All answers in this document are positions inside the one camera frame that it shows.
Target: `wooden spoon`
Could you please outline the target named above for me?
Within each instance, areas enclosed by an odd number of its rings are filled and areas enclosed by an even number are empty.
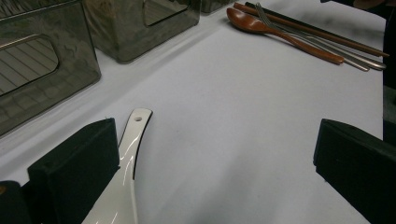
[[[341,64],[344,61],[344,58],[341,56],[305,44],[304,42],[298,39],[295,39],[289,35],[284,34],[281,31],[278,31],[276,29],[273,29],[265,25],[262,21],[258,20],[257,18],[245,12],[237,10],[235,8],[232,7],[227,8],[227,16],[228,19],[231,21],[231,23],[240,30],[255,34],[276,35],[290,42],[296,48],[301,49],[329,63]]]

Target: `white surface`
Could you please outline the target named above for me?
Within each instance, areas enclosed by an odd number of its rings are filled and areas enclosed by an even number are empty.
[[[336,3],[263,7],[382,49],[385,21]],[[0,139],[0,179],[83,126],[134,108],[153,116],[135,176],[139,223],[367,223],[315,172],[321,119],[382,138],[382,73],[326,63],[242,33],[225,8],[130,64],[97,51],[99,83]]]

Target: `utensil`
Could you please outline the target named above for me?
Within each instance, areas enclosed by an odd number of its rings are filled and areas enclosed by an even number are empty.
[[[273,24],[266,17],[265,12],[262,10],[262,6],[260,5],[260,3],[256,4],[256,9],[257,9],[257,12],[259,13],[259,16],[260,16],[260,19],[262,20],[262,22],[264,22],[266,25],[268,25],[271,28],[274,28],[274,29],[277,29],[277,30],[283,32],[282,30],[280,30],[275,24]],[[352,65],[352,66],[354,66],[356,68],[359,68],[361,71],[367,72],[367,71],[370,70],[370,68],[366,65],[366,63],[363,63],[363,62],[357,60],[356,58],[354,58],[354,57],[352,57],[352,56],[350,56],[348,54],[345,54],[345,53],[343,53],[343,52],[341,52],[341,51],[339,51],[339,50],[337,50],[335,48],[332,48],[331,46],[327,46],[327,45],[323,46],[322,43],[317,41],[312,36],[304,35],[304,33],[300,33],[300,32],[297,32],[297,31],[293,32],[293,31],[291,31],[291,30],[289,30],[289,29],[287,29],[285,27],[283,27],[283,29],[286,30],[289,35],[293,35],[293,36],[295,36],[297,38],[301,38],[303,41],[305,41],[307,43],[310,43],[311,45],[314,45],[314,46],[316,46],[316,47],[318,47],[320,49],[324,49],[324,50],[326,50],[326,51],[328,51],[328,52],[330,52],[332,54],[342,56],[344,58],[344,62],[345,63],[348,63],[348,64],[350,64],[350,65]]]
[[[331,54],[327,51],[314,48],[310,45],[305,44],[304,42],[291,37],[290,35],[286,35],[276,29],[268,27],[262,21],[257,18],[248,15],[240,10],[235,8],[227,8],[227,16],[231,23],[240,30],[254,33],[254,34],[268,34],[268,35],[276,35],[284,40],[290,42],[296,48],[301,49],[311,55],[314,55],[322,60],[325,60],[330,63],[341,64],[344,61],[343,57],[338,55]]]
[[[246,2],[246,6],[239,4],[239,3],[234,3],[233,7],[236,9],[239,9],[241,11],[244,11],[248,14],[258,16],[257,10],[255,9],[254,5]],[[372,54],[374,56],[382,56],[382,57],[388,57],[389,55],[379,49],[372,48],[370,46],[364,45],[362,43],[356,42],[354,40],[345,38],[340,35],[333,34],[331,32],[322,30],[316,26],[309,25],[307,23],[304,23],[302,21],[297,21],[295,19],[292,19],[290,17],[284,16],[282,14],[276,13],[272,10],[263,8],[264,12],[267,14],[267,17],[269,20],[274,21],[279,24],[287,25],[288,27],[292,27],[294,29],[298,29],[300,31],[307,32],[311,35],[319,36],[324,39],[330,40],[332,42],[357,49],[359,51],[365,52]]]
[[[373,60],[373,59],[370,59],[370,58],[366,58],[366,57],[364,57],[362,55],[359,55],[357,53],[351,52],[351,51],[349,51],[347,49],[339,48],[339,47],[335,46],[334,44],[329,43],[328,41],[325,41],[325,40],[320,39],[318,37],[315,37],[315,36],[312,36],[312,35],[307,35],[304,32],[298,31],[296,29],[289,28],[289,27],[287,27],[285,25],[277,24],[276,26],[281,28],[281,29],[283,29],[283,30],[285,30],[285,31],[287,31],[287,32],[289,32],[289,33],[293,33],[293,34],[298,35],[298,36],[303,36],[308,41],[312,41],[313,43],[319,44],[320,45],[319,48],[323,48],[325,50],[326,50],[326,48],[329,48],[329,52],[333,51],[334,54],[340,55],[340,56],[344,57],[345,59],[352,59],[354,61],[357,61],[359,64],[366,64],[366,65],[368,65],[369,67],[371,67],[371,68],[373,68],[375,70],[384,70],[385,68],[387,68],[387,66],[384,63],[381,63],[381,62],[379,62],[377,60]]]

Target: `gray plastic container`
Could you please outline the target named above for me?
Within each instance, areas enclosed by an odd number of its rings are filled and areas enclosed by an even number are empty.
[[[201,0],[84,0],[92,41],[118,63],[129,63],[196,25]]]
[[[0,135],[100,76],[81,1],[0,2]]]

